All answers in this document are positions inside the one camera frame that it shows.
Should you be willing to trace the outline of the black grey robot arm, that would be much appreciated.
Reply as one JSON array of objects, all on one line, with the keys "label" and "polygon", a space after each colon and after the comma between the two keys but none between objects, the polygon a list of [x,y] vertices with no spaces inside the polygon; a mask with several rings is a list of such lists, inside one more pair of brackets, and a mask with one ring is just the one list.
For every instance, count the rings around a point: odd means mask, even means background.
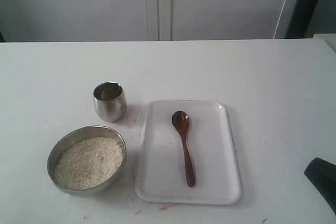
[{"label": "black grey robot arm", "polygon": [[316,157],[308,164],[304,174],[335,214],[335,164]]}]

